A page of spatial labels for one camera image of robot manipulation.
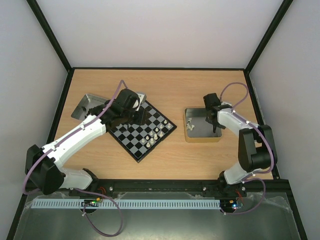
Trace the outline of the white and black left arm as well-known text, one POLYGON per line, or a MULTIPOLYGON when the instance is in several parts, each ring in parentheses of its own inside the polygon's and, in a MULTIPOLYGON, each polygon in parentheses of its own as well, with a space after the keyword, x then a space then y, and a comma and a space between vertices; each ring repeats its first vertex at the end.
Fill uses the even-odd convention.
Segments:
POLYGON ((32 145, 26 153, 25 181, 50 195, 58 189, 87 189, 96 177, 90 170, 65 168, 67 160, 89 142, 119 125, 143 125, 147 111, 142 108, 147 96, 122 89, 110 100, 88 109, 85 119, 74 129, 42 147, 32 145))

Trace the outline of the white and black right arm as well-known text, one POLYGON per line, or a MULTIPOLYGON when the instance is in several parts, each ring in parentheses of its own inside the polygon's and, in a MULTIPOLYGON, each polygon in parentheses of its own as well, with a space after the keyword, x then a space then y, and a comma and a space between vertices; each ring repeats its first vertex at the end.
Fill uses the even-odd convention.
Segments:
POLYGON ((222 197, 234 196, 236 187, 247 180, 272 172, 278 159, 273 132, 269 125, 259 125, 239 115, 234 106, 220 100, 216 93, 205 95, 203 100, 205 121, 212 125, 212 131, 229 129, 238 137, 237 162, 203 190, 222 197))

